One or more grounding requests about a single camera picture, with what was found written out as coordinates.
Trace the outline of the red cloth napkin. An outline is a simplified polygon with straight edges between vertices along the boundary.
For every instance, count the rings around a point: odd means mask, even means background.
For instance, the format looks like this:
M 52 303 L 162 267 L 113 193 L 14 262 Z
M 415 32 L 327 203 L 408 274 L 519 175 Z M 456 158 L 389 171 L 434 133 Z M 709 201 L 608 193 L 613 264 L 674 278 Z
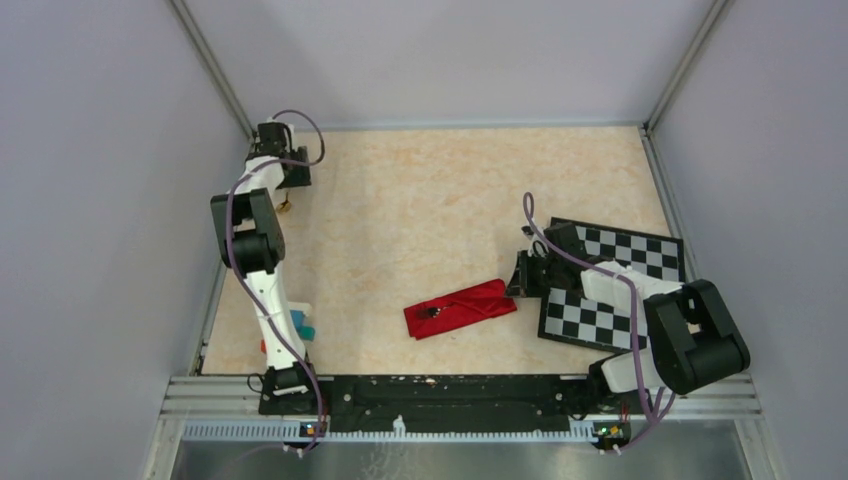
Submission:
M 403 314 L 408 334 L 416 340 L 423 340 L 514 313 L 518 307 L 512 298 L 504 296 L 505 288 L 503 280 L 493 279 L 406 307 Z M 487 310 L 489 315 L 483 316 L 465 308 L 453 307 L 436 318 L 420 316 L 426 307 L 442 306 L 453 301 L 473 303 Z

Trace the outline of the gold spoon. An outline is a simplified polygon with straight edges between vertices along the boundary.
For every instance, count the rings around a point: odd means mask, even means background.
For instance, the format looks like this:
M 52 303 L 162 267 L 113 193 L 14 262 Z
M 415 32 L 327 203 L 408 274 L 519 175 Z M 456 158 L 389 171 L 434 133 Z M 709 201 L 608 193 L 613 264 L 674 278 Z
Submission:
M 292 204 L 291 204 L 291 201 L 290 201 L 290 198 L 289 198 L 290 192 L 287 189 L 277 190 L 275 192 L 275 194 L 276 194 L 276 200 L 277 200 L 277 203 L 276 203 L 276 206 L 275 206 L 275 211 L 278 214 L 284 214 L 284 213 L 288 212 L 292 207 Z

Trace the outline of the black fork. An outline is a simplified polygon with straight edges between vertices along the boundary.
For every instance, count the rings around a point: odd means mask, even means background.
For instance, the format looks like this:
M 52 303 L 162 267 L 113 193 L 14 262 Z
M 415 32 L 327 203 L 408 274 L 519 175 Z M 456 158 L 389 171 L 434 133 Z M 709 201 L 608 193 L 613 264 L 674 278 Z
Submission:
M 485 309 L 483 309 L 483 308 L 480 308 L 480 307 L 478 307 L 478 306 L 474 305 L 473 303 L 469 303 L 469 302 L 462 302 L 462 301 L 460 301 L 460 302 L 453 301 L 453 302 L 449 302 L 449 303 L 447 303 L 447 304 L 445 304 L 445 305 L 442 305 L 442 306 L 430 306 L 430 307 L 426 307 L 426 308 L 422 311 L 422 313 L 420 314 L 420 316 L 421 316 L 422 318 L 436 318 L 436 317 L 438 317 L 440 314 L 442 314 L 445 310 L 447 310 L 447 309 L 449 309 L 449 308 L 453 308 L 453 307 L 461 307 L 461 308 L 465 308 L 465 309 L 468 309 L 468 310 L 470 310 L 470 311 L 472 311 L 472 312 L 475 312 L 476 314 L 483 315 L 483 316 L 488 316 L 488 315 L 489 315 L 489 313 L 488 313 L 488 311 L 487 311 L 487 310 L 485 310 Z

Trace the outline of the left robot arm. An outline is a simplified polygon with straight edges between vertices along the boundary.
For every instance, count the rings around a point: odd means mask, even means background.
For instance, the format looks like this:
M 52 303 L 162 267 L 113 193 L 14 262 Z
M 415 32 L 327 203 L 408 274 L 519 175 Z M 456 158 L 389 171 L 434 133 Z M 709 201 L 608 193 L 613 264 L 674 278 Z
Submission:
M 266 372 L 262 398 L 283 398 L 297 413 L 319 404 L 320 386 L 311 380 L 307 351 L 292 318 L 282 263 L 286 246 L 274 200 L 294 165 L 306 162 L 306 150 L 293 148 L 289 125 L 268 120 L 257 126 L 253 144 L 237 184 L 210 199 L 221 259 L 247 293 L 260 326 Z

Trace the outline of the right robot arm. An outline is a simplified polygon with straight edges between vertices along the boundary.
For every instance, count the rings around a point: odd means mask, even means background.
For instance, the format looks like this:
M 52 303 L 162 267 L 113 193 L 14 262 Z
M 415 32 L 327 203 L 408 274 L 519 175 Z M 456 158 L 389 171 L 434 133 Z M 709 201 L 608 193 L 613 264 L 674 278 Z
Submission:
M 607 352 L 589 368 L 594 409 L 639 384 L 686 395 L 750 366 L 718 287 L 686 281 L 682 240 L 561 218 L 522 232 L 505 294 L 540 299 L 539 337 Z

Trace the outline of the black white checkerboard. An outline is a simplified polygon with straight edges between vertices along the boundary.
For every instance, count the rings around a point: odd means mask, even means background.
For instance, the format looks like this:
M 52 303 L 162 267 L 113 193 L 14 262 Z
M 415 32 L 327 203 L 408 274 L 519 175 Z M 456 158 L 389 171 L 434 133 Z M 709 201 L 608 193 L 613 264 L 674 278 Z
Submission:
M 631 349 L 630 280 L 636 299 L 668 290 L 686 277 L 681 239 L 553 217 L 552 224 L 573 222 L 595 269 L 581 272 L 582 292 L 550 289 L 541 297 L 538 336 L 595 350 Z

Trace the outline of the teal cube block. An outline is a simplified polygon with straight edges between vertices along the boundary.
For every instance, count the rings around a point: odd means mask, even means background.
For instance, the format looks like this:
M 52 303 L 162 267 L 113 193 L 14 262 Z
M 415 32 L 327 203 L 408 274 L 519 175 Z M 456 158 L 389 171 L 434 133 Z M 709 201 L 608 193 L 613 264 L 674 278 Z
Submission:
M 313 341 L 315 338 L 315 329 L 311 326 L 302 325 L 298 329 L 299 337 L 304 341 Z

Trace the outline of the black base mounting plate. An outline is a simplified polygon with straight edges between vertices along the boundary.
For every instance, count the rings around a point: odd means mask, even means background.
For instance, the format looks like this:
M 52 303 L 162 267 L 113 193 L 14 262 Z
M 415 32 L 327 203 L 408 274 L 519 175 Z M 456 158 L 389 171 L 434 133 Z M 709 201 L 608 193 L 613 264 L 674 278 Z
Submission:
M 397 419 L 411 433 L 563 432 L 591 414 L 620 411 L 584 378 L 559 375 L 338 375 L 319 390 L 265 400 L 266 416 L 323 413 L 332 433 L 388 431 Z

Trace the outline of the aluminium front rail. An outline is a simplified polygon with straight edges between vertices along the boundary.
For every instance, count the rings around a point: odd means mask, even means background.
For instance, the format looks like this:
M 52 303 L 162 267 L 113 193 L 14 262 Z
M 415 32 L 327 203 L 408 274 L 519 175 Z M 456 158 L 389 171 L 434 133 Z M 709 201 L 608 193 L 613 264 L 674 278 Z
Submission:
M 568 375 L 339 375 L 320 381 L 324 410 L 273 402 L 257 376 L 175 377 L 160 416 L 187 440 L 326 443 L 589 442 L 629 439 L 638 399 L 582 397 Z

